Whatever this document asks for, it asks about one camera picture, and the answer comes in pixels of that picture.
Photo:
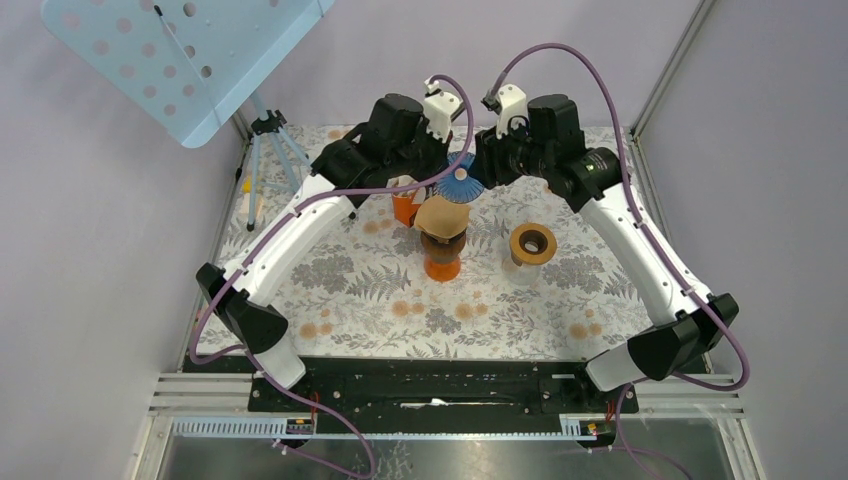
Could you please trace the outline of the orange coffee filter box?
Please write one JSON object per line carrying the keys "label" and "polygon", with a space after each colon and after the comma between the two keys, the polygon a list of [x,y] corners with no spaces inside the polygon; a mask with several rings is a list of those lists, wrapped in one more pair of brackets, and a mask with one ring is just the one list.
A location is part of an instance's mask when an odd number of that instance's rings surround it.
{"label": "orange coffee filter box", "polygon": [[[411,176],[402,175],[391,179],[388,183],[388,187],[406,187],[414,183],[416,183],[416,180]],[[395,219],[406,227],[412,228],[414,226],[417,212],[423,202],[427,199],[427,196],[428,191],[426,187],[393,193],[392,207]]]}

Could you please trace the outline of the blue dripper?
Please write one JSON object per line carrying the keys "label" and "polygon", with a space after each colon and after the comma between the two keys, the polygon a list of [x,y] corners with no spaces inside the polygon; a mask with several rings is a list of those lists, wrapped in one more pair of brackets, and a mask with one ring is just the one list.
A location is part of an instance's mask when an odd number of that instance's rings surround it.
{"label": "blue dripper", "polygon": [[474,160],[475,154],[467,153],[452,173],[436,182],[435,192],[446,200],[457,204],[467,204],[479,198],[485,187],[469,174]]}

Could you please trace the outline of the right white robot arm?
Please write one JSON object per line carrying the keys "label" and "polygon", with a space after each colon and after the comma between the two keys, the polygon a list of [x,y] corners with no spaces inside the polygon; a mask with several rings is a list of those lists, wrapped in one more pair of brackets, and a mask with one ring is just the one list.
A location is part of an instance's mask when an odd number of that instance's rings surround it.
{"label": "right white robot arm", "polygon": [[597,412],[613,390],[643,378],[661,381],[713,349],[739,313],[736,300],[714,294],[654,233],[619,155],[587,146],[576,103],[564,94],[528,99],[511,85],[482,103],[498,120],[476,134],[469,176],[487,189],[523,176],[545,180],[606,242],[652,322],[584,364],[573,386],[577,405]]}

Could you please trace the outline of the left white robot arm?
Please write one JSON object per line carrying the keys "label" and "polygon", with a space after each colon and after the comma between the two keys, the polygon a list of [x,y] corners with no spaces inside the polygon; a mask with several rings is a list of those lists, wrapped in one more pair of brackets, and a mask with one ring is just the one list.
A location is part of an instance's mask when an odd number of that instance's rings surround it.
{"label": "left white robot arm", "polygon": [[325,146],[289,204],[225,266],[205,263],[195,278],[215,316],[275,380],[272,398],[288,411],[309,401],[306,367],[272,305],[282,283],[318,241],[353,215],[377,189],[407,175],[425,181],[447,164],[452,122],[464,109],[448,92],[423,101],[401,94],[378,99],[367,121]]}

